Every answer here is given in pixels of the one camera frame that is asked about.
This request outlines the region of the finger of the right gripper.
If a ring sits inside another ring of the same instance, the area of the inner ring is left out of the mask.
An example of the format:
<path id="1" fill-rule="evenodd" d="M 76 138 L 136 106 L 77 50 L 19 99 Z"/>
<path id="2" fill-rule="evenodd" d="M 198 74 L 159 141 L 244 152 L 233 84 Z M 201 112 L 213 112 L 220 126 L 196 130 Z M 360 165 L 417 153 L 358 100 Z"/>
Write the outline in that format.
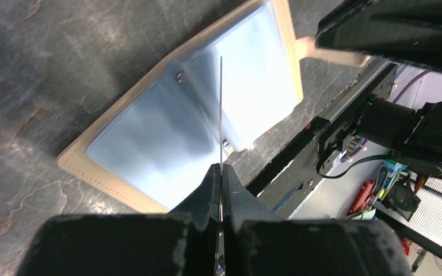
<path id="1" fill-rule="evenodd" d="M 442 1 L 343 1 L 320 20 L 316 45 L 442 73 Z"/>

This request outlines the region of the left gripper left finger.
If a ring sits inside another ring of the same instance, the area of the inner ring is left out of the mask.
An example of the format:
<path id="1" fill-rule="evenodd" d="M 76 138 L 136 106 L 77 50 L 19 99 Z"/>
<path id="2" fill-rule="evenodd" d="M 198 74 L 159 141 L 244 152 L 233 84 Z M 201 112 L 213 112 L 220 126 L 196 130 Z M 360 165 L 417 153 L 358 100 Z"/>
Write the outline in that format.
<path id="1" fill-rule="evenodd" d="M 166 214 L 51 217 L 18 275 L 216 275 L 221 169 Z"/>

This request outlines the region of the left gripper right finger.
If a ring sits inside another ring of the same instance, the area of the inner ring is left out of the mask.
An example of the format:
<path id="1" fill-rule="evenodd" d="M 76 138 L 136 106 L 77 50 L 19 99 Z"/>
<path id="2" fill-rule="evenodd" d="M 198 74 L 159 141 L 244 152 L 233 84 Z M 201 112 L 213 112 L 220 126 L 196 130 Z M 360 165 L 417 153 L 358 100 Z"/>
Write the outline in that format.
<path id="1" fill-rule="evenodd" d="M 410 275 L 403 247 L 385 223 L 283 220 L 222 168 L 227 275 Z"/>

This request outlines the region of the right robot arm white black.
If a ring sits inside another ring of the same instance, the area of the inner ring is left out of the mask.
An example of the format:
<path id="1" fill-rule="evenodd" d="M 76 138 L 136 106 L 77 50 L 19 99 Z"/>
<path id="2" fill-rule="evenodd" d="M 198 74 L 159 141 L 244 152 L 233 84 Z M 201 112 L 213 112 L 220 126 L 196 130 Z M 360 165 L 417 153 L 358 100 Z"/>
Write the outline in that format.
<path id="1" fill-rule="evenodd" d="M 442 73 L 442 1 L 344 1 L 319 22 L 316 45 Z M 442 179 L 442 101 L 413 110 L 378 98 L 355 100 L 320 137 L 317 171 L 350 135 Z"/>

